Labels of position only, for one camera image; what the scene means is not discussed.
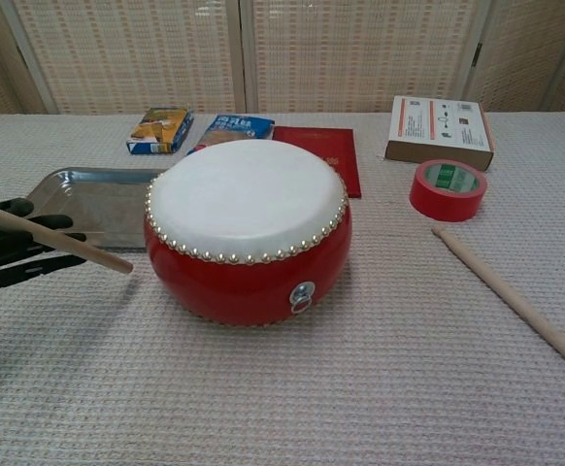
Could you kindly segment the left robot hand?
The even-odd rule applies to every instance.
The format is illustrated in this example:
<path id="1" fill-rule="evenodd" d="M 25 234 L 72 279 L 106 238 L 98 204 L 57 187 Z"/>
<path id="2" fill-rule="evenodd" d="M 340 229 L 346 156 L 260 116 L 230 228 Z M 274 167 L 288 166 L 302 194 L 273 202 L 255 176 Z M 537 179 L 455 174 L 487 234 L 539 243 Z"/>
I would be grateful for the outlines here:
<path id="1" fill-rule="evenodd" d="M 51 251 L 26 231 L 0 230 L 0 288 L 85 263 L 72 254 L 48 257 Z"/>

